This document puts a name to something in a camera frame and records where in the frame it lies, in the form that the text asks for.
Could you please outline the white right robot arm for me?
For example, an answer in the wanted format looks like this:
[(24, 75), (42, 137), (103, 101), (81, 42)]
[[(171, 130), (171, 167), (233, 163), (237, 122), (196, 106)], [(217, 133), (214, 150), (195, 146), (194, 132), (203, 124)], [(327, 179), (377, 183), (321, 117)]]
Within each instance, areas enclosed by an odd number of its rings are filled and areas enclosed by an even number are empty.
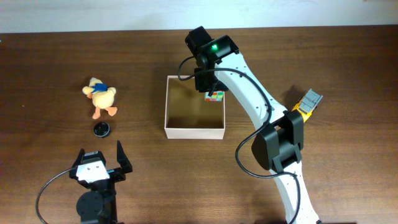
[(262, 86), (229, 36), (214, 39), (200, 26), (188, 33), (185, 44), (197, 64), (191, 75), (196, 90), (208, 96), (217, 91), (230, 91), (255, 127), (237, 146), (235, 159), (239, 160), (241, 148), (252, 141), (255, 160), (269, 174), (255, 174), (241, 161), (237, 162), (238, 166), (250, 176), (275, 180), (287, 223), (320, 223), (303, 179), (302, 149), (304, 124), (321, 102), (322, 95), (309, 90), (288, 110)]

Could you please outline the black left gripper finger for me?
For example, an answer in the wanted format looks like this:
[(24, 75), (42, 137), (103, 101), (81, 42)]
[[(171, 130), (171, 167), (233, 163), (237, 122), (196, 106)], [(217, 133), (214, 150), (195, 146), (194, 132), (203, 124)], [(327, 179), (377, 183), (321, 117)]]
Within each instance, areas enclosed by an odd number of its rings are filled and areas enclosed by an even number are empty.
[(132, 164), (127, 158), (120, 140), (117, 140), (117, 162), (120, 165), (120, 167), (118, 167), (118, 171), (123, 173), (132, 172)]
[(84, 149), (80, 149), (80, 151), (78, 153), (78, 156), (77, 156), (76, 160), (74, 161), (74, 163), (72, 165), (72, 168), (78, 167), (81, 164), (81, 162), (82, 162), (82, 160), (84, 158), (84, 155), (85, 155), (85, 150)]

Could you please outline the multicoloured puzzle cube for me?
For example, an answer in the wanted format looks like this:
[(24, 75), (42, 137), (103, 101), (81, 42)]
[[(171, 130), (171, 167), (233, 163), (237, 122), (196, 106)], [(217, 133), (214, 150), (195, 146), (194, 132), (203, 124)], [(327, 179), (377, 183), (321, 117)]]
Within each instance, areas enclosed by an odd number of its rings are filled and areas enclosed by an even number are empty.
[(205, 92), (205, 101), (221, 102), (224, 98), (223, 91)]

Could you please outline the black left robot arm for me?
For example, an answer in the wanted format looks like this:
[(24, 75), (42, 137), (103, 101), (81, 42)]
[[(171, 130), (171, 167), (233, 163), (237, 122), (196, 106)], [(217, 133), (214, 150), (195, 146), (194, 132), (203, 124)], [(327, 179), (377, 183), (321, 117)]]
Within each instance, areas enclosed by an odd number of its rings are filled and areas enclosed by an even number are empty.
[(107, 170), (101, 151), (86, 153), (84, 149), (80, 150), (69, 177), (88, 189), (76, 203), (81, 223), (118, 222), (115, 184), (126, 180), (126, 174), (132, 172), (132, 164), (120, 141), (116, 144), (116, 160), (120, 166)]

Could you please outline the yellow grey toy dump truck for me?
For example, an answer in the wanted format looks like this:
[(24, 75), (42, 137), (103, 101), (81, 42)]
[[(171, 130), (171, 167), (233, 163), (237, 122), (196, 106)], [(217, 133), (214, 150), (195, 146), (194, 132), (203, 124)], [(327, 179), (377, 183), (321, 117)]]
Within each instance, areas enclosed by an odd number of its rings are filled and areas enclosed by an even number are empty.
[(306, 94), (298, 100), (292, 111), (297, 110), (302, 115), (303, 122), (305, 123), (316, 110), (322, 98), (323, 95), (319, 95), (312, 89), (309, 89), (309, 91), (307, 91)]

